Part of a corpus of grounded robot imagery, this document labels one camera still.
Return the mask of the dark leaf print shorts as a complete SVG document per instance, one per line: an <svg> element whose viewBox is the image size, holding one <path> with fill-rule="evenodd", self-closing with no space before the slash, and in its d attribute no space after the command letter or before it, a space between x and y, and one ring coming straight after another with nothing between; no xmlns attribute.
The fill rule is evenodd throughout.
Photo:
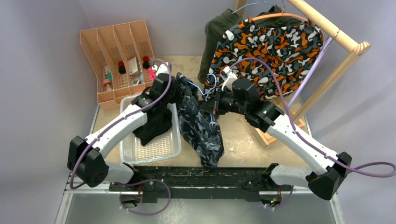
<svg viewBox="0 0 396 224"><path fill-rule="evenodd" d="M220 125L213 115L201 109L205 100L200 97L206 97L201 88L180 72L176 81L182 92L182 100L177 103L180 133L196 151L203 167L216 168L224 154Z"/></svg>

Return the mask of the black shorts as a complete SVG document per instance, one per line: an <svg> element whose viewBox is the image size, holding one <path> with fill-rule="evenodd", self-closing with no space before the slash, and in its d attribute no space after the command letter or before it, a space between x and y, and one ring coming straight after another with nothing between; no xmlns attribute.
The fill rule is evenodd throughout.
<svg viewBox="0 0 396 224"><path fill-rule="evenodd" d="M147 145L155 137L164 134L172 127L172 112L167 105L150 109L147 115L147 123L133 131L133 134L140 139L142 146Z"/></svg>

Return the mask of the peach plastic desk organizer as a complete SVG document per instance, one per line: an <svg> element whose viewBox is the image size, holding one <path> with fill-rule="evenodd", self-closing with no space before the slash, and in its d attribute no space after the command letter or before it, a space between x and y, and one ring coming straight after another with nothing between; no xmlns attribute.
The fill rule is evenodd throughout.
<svg viewBox="0 0 396 224"><path fill-rule="evenodd" d="M152 85L143 57L154 59L145 20L80 31L81 47L96 75L97 103L106 112L118 110L121 100ZM130 76L128 60L136 57L141 74ZM105 91L103 80L112 81L113 90Z"/></svg>

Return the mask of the white plastic basket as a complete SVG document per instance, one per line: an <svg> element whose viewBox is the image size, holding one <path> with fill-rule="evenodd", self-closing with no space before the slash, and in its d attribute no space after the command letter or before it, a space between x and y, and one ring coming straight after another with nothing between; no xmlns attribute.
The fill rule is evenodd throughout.
<svg viewBox="0 0 396 224"><path fill-rule="evenodd" d="M120 142L120 160L128 164L142 164L167 160L180 154L182 150L176 104L169 104L172 112L172 127L167 132L142 145L139 138L130 133Z"/></svg>

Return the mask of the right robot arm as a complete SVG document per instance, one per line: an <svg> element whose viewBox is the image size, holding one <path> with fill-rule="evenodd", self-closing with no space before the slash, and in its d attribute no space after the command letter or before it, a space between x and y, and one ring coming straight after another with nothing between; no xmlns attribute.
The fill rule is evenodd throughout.
<svg viewBox="0 0 396 224"><path fill-rule="evenodd" d="M306 163L306 168L271 165L262 177L263 186L273 190L279 185L309 188L324 200L331 200L346 179L346 166L352 157L346 152L337 153L295 126L293 120L270 101L261 101L258 89L246 78L232 82L232 91L217 89L214 97L201 108L214 116L234 112L244 115L250 126L275 137Z"/></svg>

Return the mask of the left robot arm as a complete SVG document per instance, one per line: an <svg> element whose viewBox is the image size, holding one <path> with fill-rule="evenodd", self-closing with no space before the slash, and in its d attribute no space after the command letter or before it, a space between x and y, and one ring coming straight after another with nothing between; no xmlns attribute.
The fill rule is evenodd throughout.
<svg viewBox="0 0 396 224"><path fill-rule="evenodd" d="M176 103L181 99L182 91L176 78L161 73L110 123L84 138L74 137L67 160L70 188L78 189L85 184L93 188L109 181L121 183L128 191L137 189L139 178L131 165L126 162L112 165L105 158L131 134L145 146L175 128Z"/></svg>

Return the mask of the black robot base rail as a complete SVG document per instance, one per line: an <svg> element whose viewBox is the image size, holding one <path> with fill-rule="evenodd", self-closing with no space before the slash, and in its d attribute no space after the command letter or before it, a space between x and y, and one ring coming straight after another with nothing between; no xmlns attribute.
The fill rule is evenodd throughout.
<svg viewBox="0 0 396 224"><path fill-rule="evenodd" d="M247 202L280 202L280 194L296 186L279 185L270 179L275 168L204 168L136 166L129 181L110 181L99 171L85 188L105 187L123 196L135 196L142 203L156 203L159 199L242 199Z"/></svg>

